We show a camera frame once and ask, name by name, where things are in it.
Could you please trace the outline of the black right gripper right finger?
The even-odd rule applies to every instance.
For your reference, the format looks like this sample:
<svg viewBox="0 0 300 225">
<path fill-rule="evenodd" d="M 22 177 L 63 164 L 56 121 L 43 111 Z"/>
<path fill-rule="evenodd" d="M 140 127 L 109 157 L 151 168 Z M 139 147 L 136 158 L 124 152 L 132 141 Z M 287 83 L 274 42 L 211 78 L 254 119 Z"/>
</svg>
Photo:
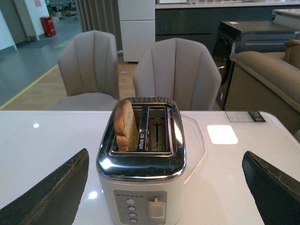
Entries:
<svg viewBox="0 0 300 225">
<path fill-rule="evenodd" d="M 247 151 L 242 169 L 248 188 L 266 225 L 300 223 L 300 182 Z"/>
</svg>

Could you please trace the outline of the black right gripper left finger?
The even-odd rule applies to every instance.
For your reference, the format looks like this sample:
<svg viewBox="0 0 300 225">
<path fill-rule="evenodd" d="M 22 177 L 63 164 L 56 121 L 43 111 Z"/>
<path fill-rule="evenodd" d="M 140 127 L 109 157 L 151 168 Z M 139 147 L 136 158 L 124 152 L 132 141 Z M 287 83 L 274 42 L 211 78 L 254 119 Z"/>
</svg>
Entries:
<svg viewBox="0 0 300 225">
<path fill-rule="evenodd" d="M 73 224 L 88 178 L 89 153 L 80 150 L 0 210 L 2 225 Z"/>
</svg>

